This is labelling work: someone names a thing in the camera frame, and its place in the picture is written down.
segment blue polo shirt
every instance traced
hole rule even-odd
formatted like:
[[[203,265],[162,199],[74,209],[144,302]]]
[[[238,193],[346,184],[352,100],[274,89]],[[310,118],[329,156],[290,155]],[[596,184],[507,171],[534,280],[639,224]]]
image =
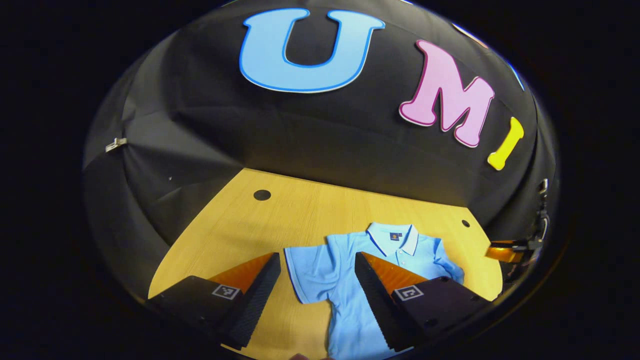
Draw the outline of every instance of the blue polo shirt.
[[[298,300],[332,304],[327,351],[336,360],[379,360],[399,354],[387,346],[356,277],[355,256],[360,251],[427,279],[447,276],[462,284],[464,278],[463,270],[447,257],[442,239],[419,234],[413,225],[374,222],[365,232],[329,235],[326,245],[284,249]]]

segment letter m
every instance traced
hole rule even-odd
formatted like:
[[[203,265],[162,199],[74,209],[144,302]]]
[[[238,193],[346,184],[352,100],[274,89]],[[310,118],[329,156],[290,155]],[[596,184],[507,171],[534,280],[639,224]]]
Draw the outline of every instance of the letter m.
[[[436,122],[433,109],[440,95],[442,131],[450,130],[467,114],[464,123],[456,127],[454,136],[462,144],[476,147],[489,104],[495,95],[493,89],[479,77],[463,89],[458,67],[451,55],[425,40],[418,40],[416,45],[424,53],[422,78],[413,100],[400,105],[400,116],[420,126],[433,125]]]

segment shirt sleeve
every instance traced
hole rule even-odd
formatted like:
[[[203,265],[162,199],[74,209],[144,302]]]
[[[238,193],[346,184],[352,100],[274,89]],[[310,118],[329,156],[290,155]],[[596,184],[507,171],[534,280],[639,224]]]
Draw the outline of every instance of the shirt sleeve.
[[[337,247],[289,247],[284,249],[293,290],[302,304],[326,300],[340,279]]]
[[[436,239],[434,253],[433,263],[442,266],[451,279],[462,284],[465,280],[465,272],[460,266],[449,260],[447,253],[444,251],[442,239]]]

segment wooden table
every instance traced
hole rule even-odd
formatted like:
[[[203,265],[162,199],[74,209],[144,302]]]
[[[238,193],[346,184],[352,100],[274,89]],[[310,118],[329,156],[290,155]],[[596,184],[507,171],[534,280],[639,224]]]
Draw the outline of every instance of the wooden table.
[[[254,199],[262,189],[271,192],[270,199]],[[282,250],[322,245],[327,235],[364,231],[371,222],[414,224],[421,234],[441,238],[451,261],[464,269],[466,287],[487,300],[500,293],[499,263],[484,256],[489,239],[467,208],[244,169],[171,247],[156,270],[149,298],[189,275],[208,279],[257,256],[279,252],[282,273],[249,345],[240,353],[286,360],[300,352],[321,359],[326,356],[331,305],[298,302]]]

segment blue letter u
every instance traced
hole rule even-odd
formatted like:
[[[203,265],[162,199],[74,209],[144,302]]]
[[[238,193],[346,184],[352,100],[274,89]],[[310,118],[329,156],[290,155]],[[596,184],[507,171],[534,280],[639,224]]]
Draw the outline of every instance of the blue letter u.
[[[287,42],[296,20],[307,16],[307,9],[278,9],[244,21],[249,30],[240,52],[240,71],[247,80],[270,90],[312,93],[341,88],[360,75],[371,33],[385,23],[362,13],[332,10],[328,16],[339,28],[331,58],[319,65],[298,65],[287,60]]]

